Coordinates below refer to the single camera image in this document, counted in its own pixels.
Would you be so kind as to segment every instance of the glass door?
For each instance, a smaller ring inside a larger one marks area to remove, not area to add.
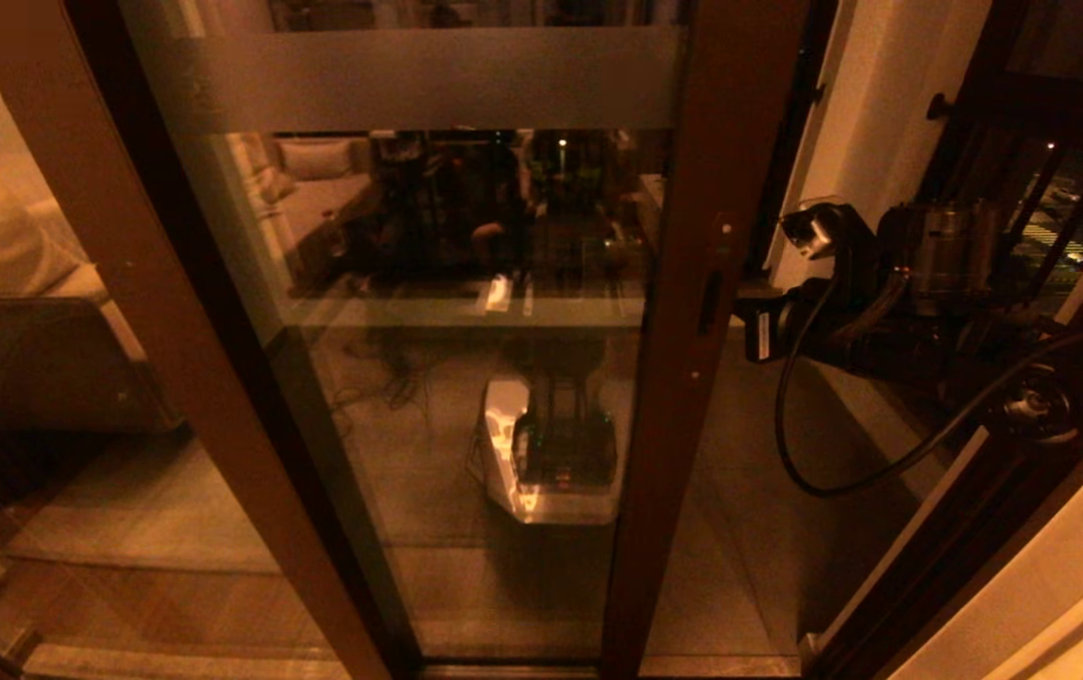
[[[804,8],[65,10],[382,662],[636,675]]]

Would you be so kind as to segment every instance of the wire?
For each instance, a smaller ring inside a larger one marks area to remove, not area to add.
[[[965,405],[961,406],[958,411],[956,411],[952,418],[945,422],[945,424],[935,431],[934,434],[929,435],[928,439],[922,440],[916,447],[913,447],[906,455],[900,457],[900,459],[886,466],[886,468],[878,469],[877,472],[869,474],[867,476],[862,476],[859,481],[850,484],[831,487],[815,486],[801,476],[797,470],[797,466],[792,461],[791,454],[788,454],[788,445],[784,435],[784,402],[788,390],[788,378],[792,376],[792,367],[795,365],[797,356],[800,354],[801,341],[806,339],[809,327],[813,326],[814,319],[818,318],[818,314],[822,311],[822,306],[825,306],[826,300],[830,299],[831,293],[835,291],[837,285],[838,276],[832,276],[831,283],[827,285],[825,292],[823,292],[822,297],[818,299],[818,302],[814,305],[814,309],[810,311],[806,323],[801,324],[800,330],[797,331],[797,337],[794,340],[794,343],[792,343],[791,352],[788,352],[788,358],[784,363],[784,370],[780,371],[780,383],[778,392],[775,392],[775,447],[778,447],[778,453],[780,453],[780,463],[784,465],[785,472],[797,485],[797,487],[818,499],[833,499],[838,498],[838,496],[854,494],[854,492],[870,489],[870,487],[876,486],[878,483],[886,482],[892,476],[906,472],[908,469],[915,468],[917,462],[922,461],[934,450],[934,448],[938,447],[942,440],[958,429],[958,427],[961,427],[961,424],[965,421],[965,418],[968,418],[969,415],[980,408],[986,400],[989,400],[995,391],[1003,388],[1004,384],[1010,381],[1012,378],[1015,378],[1016,374],[1019,374],[1020,370],[1032,366],[1034,362],[1036,362],[1040,357],[1045,356],[1045,354],[1049,354],[1062,348],[1068,348],[1068,345],[1071,344],[1083,343],[1082,331],[1075,332],[1075,335],[1071,336],[1056,337],[1056,339],[1049,340],[1047,343],[1039,344],[1035,350],[1025,354],[1023,357],[1020,357],[1019,361],[1013,363],[1002,374],[1000,374],[997,378],[991,380],[989,384],[986,384],[986,388],[982,388],[982,390],[970,397]]]

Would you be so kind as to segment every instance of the robotic arm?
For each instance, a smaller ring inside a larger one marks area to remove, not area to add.
[[[991,293],[1002,224],[986,204],[896,207],[876,235],[848,205],[818,204],[780,221],[803,256],[834,256],[834,274],[780,298],[741,299],[734,313],[747,328],[749,361],[786,359],[775,434],[801,491],[834,498],[888,481],[968,418],[1042,447],[1083,447],[1083,331],[1026,324]],[[785,440],[784,402],[800,354],[930,391],[955,415],[887,468],[844,486],[815,486],[796,470]]]

